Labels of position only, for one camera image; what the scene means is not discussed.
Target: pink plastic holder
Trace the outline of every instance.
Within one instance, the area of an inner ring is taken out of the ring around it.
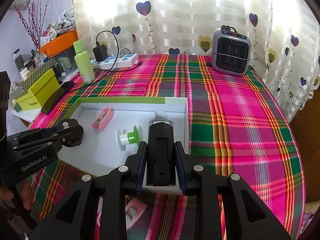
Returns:
[[[92,127],[103,131],[113,118],[114,110],[105,108],[101,111],[98,118],[93,122]]]
[[[147,205],[137,198],[133,198],[126,206],[125,206],[125,212],[126,214],[129,212],[130,209],[135,209],[137,212],[132,217],[131,222],[127,224],[127,229],[131,228],[134,223],[141,217],[143,212],[146,210]]]

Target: white wall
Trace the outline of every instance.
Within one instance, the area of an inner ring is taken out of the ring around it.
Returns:
[[[15,0],[15,3],[23,2],[25,0]],[[71,8],[71,0],[51,0],[47,8],[44,26],[56,22],[65,9],[69,10]],[[28,11],[22,13],[28,19]],[[16,49],[20,49],[21,54],[29,54],[31,57],[31,50],[34,49],[34,45],[31,37],[28,36],[27,31],[24,29],[17,12],[9,10],[0,22],[0,71],[7,71],[11,83],[21,80],[12,58],[12,53]]]

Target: red berry branch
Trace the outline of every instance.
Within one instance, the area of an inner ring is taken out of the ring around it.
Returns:
[[[22,15],[22,12],[20,11],[20,9],[16,7],[16,11],[19,15],[19,18],[25,30],[28,32],[28,35],[31,37],[35,48],[40,47],[40,37],[43,35],[43,25],[44,25],[48,4],[49,4],[49,0],[47,0],[46,3],[44,2],[43,5],[42,5],[42,0],[38,0],[37,9],[34,1],[30,5],[27,5],[28,22]]]

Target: plaid tablecloth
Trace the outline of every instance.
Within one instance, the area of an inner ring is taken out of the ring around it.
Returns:
[[[217,174],[240,174],[296,239],[305,202],[302,162],[284,115],[254,71],[241,78],[217,73],[206,66],[211,58],[204,56],[145,55],[140,60],[135,70],[110,74],[67,94],[32,128],[52,126],[79,97],[186,97],[189,153]],[[84,85],[80,77],[74,81],[77,87]],[[57,161],[32,177],[33,212],[39,220],[81,176]],[[128,230],[128,239],[193,239],[194,197],[143,193],[139,199],[148,208]],[[226,238],[223,212],[221,221]]]

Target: green bottle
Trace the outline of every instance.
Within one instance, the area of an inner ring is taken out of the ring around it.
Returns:
[[[75,61],[83,82],[92,83],[96,77],[94,75],[88,52],[84,51],[81,40],[75,41],[73,43],[73,47],[76,51]]]

